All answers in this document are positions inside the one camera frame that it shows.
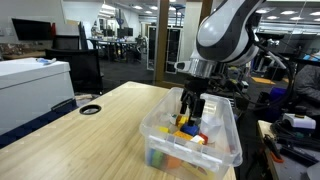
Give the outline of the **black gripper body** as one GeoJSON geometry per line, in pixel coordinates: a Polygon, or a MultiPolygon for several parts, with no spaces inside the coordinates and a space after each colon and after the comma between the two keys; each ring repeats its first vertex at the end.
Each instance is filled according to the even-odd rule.
{"type": "Polygon", "coordinates": [[[188,77],[184,82],[183,99],[199,99],[202,93],[205,93],[209,87],[209,80],[197,77],[188,77]]]}

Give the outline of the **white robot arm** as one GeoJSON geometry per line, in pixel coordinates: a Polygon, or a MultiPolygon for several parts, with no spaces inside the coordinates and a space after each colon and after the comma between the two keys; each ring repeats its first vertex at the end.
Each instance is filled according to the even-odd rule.
{"type": "Polygon", "coordinates": [[[257,54],[256,35],[248,20],[264,1],[224,0],[201,22],[190,58],[174,65],[190,74],[180,98],[181,114],[189,110],[192,118],[202,116],[205,101],[200,95],[218,64],[244,65],[257,54]]]}

